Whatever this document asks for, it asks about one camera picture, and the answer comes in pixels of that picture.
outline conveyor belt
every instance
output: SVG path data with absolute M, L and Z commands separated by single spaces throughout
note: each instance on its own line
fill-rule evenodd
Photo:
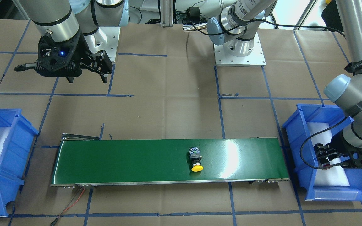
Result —
M 199 147 L 201 172 L 189 148 Z M 277 138 L 227 140 L 64 140 L 52 186 L 289 180 Z

